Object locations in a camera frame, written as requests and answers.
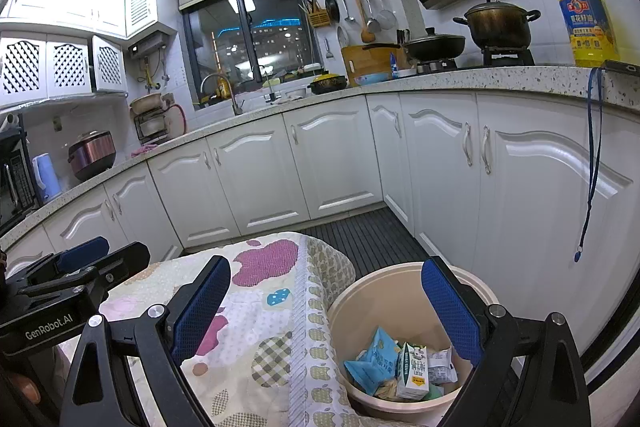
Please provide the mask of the green white milk carton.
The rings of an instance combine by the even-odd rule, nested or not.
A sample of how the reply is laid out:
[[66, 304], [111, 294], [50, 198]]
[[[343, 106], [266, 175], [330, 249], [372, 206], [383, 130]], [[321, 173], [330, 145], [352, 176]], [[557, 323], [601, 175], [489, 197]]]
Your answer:
[[400, 401], [421, 401], [430, 391], [428, 352], [425, 347], [404, 343], [396, 369], [395, 397]]

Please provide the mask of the blue snack bag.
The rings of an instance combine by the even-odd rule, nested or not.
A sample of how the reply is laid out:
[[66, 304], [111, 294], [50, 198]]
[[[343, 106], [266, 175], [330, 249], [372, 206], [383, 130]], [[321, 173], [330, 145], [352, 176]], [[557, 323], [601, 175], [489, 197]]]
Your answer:
[[386, 381], [396, 378], [398, 344], [385, 329], [378, 327], [369, 347], [356, 360], [343, 363], [354, 384], [367, 395], [375, 395]]

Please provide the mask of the small white green box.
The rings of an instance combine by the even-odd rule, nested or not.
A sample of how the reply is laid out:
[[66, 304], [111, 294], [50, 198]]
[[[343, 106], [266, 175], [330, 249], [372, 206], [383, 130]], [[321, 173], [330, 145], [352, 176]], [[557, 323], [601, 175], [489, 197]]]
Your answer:
[[458, 373], [452, 361], [452, 348], [427, 349], [428, 379], [434, 385], [457, 384]]

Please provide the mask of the green pink towel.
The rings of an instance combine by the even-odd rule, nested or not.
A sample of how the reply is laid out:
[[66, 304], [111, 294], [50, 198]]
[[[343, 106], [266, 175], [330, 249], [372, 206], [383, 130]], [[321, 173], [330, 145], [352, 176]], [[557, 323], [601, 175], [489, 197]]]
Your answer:
[[428, 388], [428, 392], [424, 395], [424, 401], [430, 401], [434, 399], [441, 398], [445, 394], [445, 390], [442, 386], [430, 384]]

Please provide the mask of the beige paper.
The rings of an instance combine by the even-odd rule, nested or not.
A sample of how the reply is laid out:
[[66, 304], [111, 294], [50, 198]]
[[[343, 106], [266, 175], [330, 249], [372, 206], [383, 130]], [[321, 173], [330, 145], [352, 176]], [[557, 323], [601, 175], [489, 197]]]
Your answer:
[[398, 395], [398, 380], [396, 378], [391, 378], [388, 381], [383, 381], [382, 384], [378, 386], [378, 389], [376, 389], [374, 396], [375, 398], [385, 401], [399, 402], [400, 396]]

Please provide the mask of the beige trash bin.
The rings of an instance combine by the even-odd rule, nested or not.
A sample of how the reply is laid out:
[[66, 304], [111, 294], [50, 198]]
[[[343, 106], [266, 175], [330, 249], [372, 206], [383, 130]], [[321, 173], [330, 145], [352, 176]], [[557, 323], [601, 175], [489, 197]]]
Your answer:
[[340, 380], [349, 399], [355, 401], [369, 417], [435, 426], [457, 398], [459, 389], [472, 371], [471, 363], [457, 353], [452, 355], [452, 361], [458, 381], [446, 384], [442, 397], [421, 402], [393, 402], [367, 395], [355, 387], [344, 367], [346, 361], [356, 359], [362, 350], [369, 347], [379, 327], [398, 341], [409, 341], [434, 350], [451, 345], [444, 326], [423, 291], [421, 270], [421, 262], [408, 262], [361, 277], [335, 299], [328, 319]]

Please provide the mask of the dark floor mat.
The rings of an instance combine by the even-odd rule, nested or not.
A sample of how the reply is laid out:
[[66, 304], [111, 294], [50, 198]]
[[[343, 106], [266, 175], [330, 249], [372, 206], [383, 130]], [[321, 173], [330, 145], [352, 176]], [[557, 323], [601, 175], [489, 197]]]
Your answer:
[[427, 257], [423, 247], [388, 208], [313, 225], [300, 233], [341, 251], [354, 265], [356, 279], [391, 265], [422, 262]]

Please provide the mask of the white lower cabinets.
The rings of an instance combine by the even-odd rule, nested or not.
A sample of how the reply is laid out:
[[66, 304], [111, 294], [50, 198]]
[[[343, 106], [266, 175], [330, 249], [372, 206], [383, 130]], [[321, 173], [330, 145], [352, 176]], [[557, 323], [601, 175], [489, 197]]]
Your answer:
[[334, 93], [171, 140], [1, 239], [12, 262], [102, 235], [179, 251], [382, 204], [521, 317], [561, 311], [590, 378], [638, 309], [639, 115], [604, 96]]

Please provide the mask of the dark rice cooker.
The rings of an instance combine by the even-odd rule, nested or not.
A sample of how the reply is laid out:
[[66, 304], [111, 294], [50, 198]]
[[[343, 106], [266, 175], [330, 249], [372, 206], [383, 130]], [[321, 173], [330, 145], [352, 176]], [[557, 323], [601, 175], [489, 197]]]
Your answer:
[[116, 148], [111, 132], [90, 131], [68, 148], [67, 162], [80, 182], [110, 169], [115, 164]]

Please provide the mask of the small clay pot on stand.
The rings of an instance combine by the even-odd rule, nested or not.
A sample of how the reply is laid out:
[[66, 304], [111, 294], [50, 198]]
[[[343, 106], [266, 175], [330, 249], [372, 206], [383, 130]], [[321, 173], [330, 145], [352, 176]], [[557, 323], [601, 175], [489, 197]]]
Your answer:
[[168, 140], [166, 113], [175, 103], [171, 94], [150, 93], [129, 104], [129, 112], [141, 145], [160, 144]]

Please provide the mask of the sink faucet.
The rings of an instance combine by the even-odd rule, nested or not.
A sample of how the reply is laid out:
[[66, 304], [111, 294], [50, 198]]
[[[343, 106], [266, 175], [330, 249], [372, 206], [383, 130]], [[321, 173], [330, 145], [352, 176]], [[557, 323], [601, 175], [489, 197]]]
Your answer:
[[209, 80], [216, 80], [216, 87], [212, 93], [209, 93], [209, 98], [219, 98], [219, 100], [230, 100], [232, 112], [235, 116], [239, 116], [243, 114], [243, 109], [241, 104], [235, 98], [235, 94], [232, 90], [230, 80], [221, 72], [212, 72], [211, 74], [205, 76], [200, 83], [200, 93], [201, 95], [206, 95], [205, 86], [209, 82]]

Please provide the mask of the gas stove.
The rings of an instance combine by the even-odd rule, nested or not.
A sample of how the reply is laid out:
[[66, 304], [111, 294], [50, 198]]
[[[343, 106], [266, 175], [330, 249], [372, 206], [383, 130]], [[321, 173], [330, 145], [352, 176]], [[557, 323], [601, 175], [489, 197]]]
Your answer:
[[460, 55], [455, 58], [439, 58], [438, 60], [419, 60], [411, 57], [418, 74], [435, 74], [435, 72], [453, 72], [460, 69], [485, 67], [534, 66], [534, 58], [529, 49], [497, 49], [487, 48], [475, 55]]

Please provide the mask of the black frying pan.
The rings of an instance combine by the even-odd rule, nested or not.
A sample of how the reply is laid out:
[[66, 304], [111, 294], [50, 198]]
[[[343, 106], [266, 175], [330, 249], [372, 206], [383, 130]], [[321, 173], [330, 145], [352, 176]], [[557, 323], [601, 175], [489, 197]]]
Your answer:
[[370, 43], [363, 49], [404, 49], [408, 57], [421, 63], [454, 60], [463, 53], [465, 47], [463, 36], [438, 34], [434, 27], [427, 27], [426, 31], [426, 36], [401, 44]]

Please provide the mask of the wooden cutting board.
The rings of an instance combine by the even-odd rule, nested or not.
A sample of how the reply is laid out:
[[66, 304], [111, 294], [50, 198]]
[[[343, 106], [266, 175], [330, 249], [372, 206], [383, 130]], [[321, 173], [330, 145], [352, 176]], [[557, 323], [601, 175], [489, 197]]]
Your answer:
[[341, 48], [346, 76], [352, 87], [357, 87], [359, 77], [371, 74], [392, 73], [392, 58], [399, 69], [410, 67], [405, 50], [395, 43], [370, 43], [365, 46]]

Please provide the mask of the yellow oil bottle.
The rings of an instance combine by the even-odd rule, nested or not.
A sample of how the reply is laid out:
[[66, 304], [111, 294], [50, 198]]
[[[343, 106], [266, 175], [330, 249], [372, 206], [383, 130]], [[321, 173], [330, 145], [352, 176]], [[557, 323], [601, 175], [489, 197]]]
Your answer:
[[600, 67], [620, 59], [604, 0], [559, 0], [559, 5], [577, 66]]

